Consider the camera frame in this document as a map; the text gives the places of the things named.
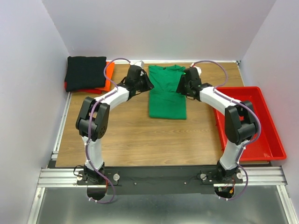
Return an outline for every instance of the folded green shirt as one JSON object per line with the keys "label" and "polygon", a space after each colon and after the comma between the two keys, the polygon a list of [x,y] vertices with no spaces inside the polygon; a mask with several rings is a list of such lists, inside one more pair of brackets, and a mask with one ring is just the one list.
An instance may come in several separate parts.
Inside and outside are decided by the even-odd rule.
{"label": "folded green shirt", "polygon": [[185,67],[149,66],[149,79],[154,88],[149,92],[149,116],[151,118],[186,119],[186,98],[176,93]]}

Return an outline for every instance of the red plastic bin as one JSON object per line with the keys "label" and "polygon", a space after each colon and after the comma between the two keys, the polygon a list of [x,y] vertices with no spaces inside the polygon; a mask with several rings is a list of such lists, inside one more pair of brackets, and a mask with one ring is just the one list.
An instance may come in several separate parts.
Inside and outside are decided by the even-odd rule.
{"label": "red plastic bin", "polygon": [[[249,144],[246,147],[240,161],[284,160],[286,158],[285,150],[280,141],[279,135],[274,126],[272,117],[260,88],[249,86],[221,87],[217,89],[235,99],[241,101],[250,100],[253,104],[255,113],[261,122],[262,132],[260,138],[256,142]],[[224,115],[215,109],[214,113],[217,121],[222,150],[224,150],[227,142],[224,129]]]}

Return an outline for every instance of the white box wall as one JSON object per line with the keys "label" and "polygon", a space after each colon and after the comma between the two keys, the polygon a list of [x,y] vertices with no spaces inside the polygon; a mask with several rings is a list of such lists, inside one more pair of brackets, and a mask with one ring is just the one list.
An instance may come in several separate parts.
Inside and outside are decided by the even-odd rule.
{"label": "white box wall", "polygon": [[299,2],[277,0],[241,61],[246,85],[261,88],[285,147],[282,162],[294,207],[299,212]]}
{"label": "white box wall", "polygon": [[66,93],[68,51],[40,0],[0,7],[0,223],[27,222]]}

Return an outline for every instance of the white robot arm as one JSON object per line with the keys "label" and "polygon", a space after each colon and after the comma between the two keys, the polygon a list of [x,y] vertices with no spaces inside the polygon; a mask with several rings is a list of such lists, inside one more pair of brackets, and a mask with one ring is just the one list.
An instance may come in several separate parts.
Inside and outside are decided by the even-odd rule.
{"label": "white robot arm", "polygon": [[[91,125],[91,141],[89,142],[89,157],[95,168],[100,171],[104,169],[104,161],[101,151],[101,138],[106,132],[109,112],[117,105],[130,100],[136,95],[136,92],[149,91],[154,86],[150,82],[146,72],[142,68],[143,62],[139,64],[131,64],[127,76],[117,86],[115,94],[111,92],[97,97],[86,98],[81,107],[76,128],[82,136],[84,143],[88,140],[88,126],[91,108],[95,103],[103,99],[97,106],[97,115],[93,118]],[[257,124],[250,113],[242,110],[239,105],[226,100],[214,92],[214,87],[208,83],[202,84],[200,79],[200,68],[190,67],[184,71],[178,84],[177,92],[186,97],[207,103],[216,110],[225,115],[225,133],[228,138],[227,145],[223,156],[217,162],[212,172],[207,175],[208,181],[203,181],[204,184],[213,184],[215,182],[227,181],[236,175],[238,170],[237,163],[243,153],[243,144],[250,141],[257,133]],[[249,101],[240,102],[253,110],[252,103]],[[89,161],[86,161],[84,172],[94,178],[100,178],[90,166]]]}
{"label": "white robot arm", "polygon": [[[154,88],[150,82],[146,72],[143,70],[143,61],[130,63],[127,76],[110,92],[96,98],[87,97],[81,107],[76,128],[82,136],[83,142],[86,144],[88,140],[88,126],[90,111],[96,101],[101,100],[96,107],[97,115],[93,118],[91,127],[91,141],[89,142],[89,157],[95,168],[100,170],[103,165],[103,157],[101,150],[101,138],[106,132],[108,117],[110,110],[114,109],[119,104],[128,101],[136,92],[144,92]],[[86,160],[85,167],[93,171],[89,161]]]}

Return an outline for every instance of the wooden surface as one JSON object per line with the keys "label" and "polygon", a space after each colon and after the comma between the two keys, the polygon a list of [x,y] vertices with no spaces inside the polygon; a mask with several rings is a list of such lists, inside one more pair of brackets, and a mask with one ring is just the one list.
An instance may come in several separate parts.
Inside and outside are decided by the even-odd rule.
{"label": "wooden surface", "polygon": [[[190,64],[178,64],[188,67]],[[226,86],[243,86],[235,63],[223,63],[228,71]],[[224,82],[216,65],[200,64],[201,80],[212,85]],[[128,65],[115,65],[113,80],[126,76]],[[84,145],[76,119],[85,97],[96,94],[72,94],[56,167],[74,167],[85,162]],[[221,145],[212,108],[196,100],[186,100],[187,120],[151,119],[148,116],[149,93],[144,92],[114,108],[102,138],[106,166],[153,166],[215,164],[221,157]]]}

